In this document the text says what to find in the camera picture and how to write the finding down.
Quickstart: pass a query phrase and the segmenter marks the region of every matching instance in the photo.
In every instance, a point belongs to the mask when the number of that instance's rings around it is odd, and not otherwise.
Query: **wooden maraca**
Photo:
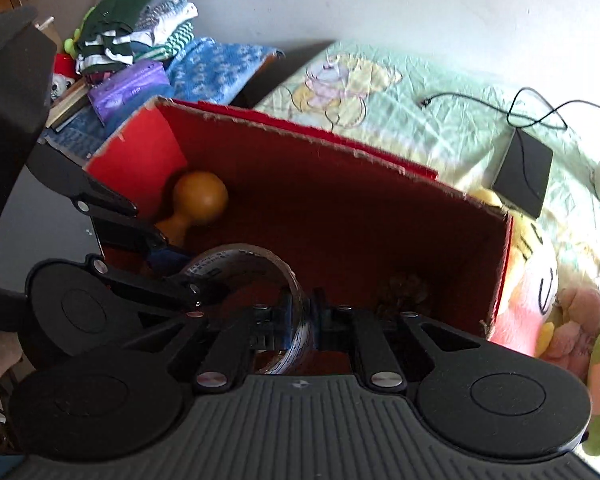
[[[226,208],[229,194],[222,180],[213,173],[194,171],[183,175],[173,189],[173,216],[155,226],[171,245],[183,248],[187,230],[206,225]]]

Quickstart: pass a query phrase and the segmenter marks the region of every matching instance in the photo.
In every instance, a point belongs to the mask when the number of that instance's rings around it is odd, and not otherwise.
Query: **purple pouch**
[[[114,74],[89,91],[89,101],[96,115],[105,124],[111,115],[129,102],[138,92],[155,85],[169,84],[159,61],[143,59]]]

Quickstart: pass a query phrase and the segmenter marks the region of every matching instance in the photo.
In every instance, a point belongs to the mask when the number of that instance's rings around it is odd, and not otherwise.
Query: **blue blanket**
[[[102,124],[88,106],[58,133],[51,129],[43,137],[74,160],[86,161],[116,131],[126,118],[151,97],[161,95],[183,101],[229,104],[262,66],[275,48],[240,43],[216,43],[194,38],[166,69],[171,86],[161,85],[141,92]]]

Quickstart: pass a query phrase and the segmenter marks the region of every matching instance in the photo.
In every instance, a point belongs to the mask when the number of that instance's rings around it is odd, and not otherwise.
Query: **white wall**
[[[90,0],[59,0],[69,34]],[[535,86],[554,104],[600,102],[600,0],[192,0],[199,34],[287,50],[353,38],[421,54],[488,79]],[[565,116],[583,138],[600,114]]]

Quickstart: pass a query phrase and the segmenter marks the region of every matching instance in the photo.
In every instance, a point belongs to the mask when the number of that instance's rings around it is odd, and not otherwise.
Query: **red hat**
[[[54,74],[61,74],[76,81],[78,79],[78,75],[75,73],[75,61],[73,58],[68,54],[56,54]]]

